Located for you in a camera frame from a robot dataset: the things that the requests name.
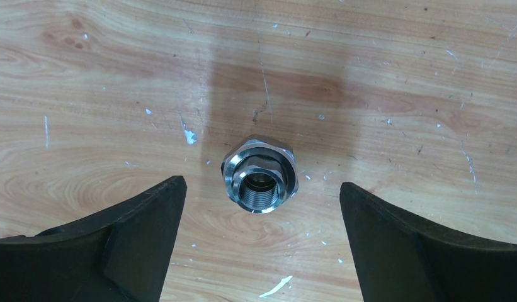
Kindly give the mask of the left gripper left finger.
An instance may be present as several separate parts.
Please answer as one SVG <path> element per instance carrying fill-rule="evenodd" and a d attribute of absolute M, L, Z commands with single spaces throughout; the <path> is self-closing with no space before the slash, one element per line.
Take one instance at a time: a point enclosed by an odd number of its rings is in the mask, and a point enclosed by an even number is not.
<path fill-rule="evenodd" d="M 35 236 L 0 238 L 0 301 L 159 301 L 186 191 L 173 176 Z"/>

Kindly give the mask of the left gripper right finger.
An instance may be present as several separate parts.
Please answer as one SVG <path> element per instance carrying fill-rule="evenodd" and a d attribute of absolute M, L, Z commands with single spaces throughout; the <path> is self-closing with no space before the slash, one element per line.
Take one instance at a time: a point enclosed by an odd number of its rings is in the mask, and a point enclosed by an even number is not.
<path fill-rule="evenodd" d="M 365 301 L 517 301 L 517 244 L 440 225 L 352 182 L 339 202 Z"/>

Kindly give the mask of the steel threaded pipe fitting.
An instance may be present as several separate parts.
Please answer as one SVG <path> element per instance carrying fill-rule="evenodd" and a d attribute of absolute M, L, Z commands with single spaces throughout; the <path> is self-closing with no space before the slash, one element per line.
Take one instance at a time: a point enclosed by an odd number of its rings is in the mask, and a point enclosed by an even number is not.
<path fill-rule="evenodd" d="M 243 139 L 220 170 L 229 199 L 250 213 L 270 213 L 299 189 L 293 148 L 265 135 Z"/>

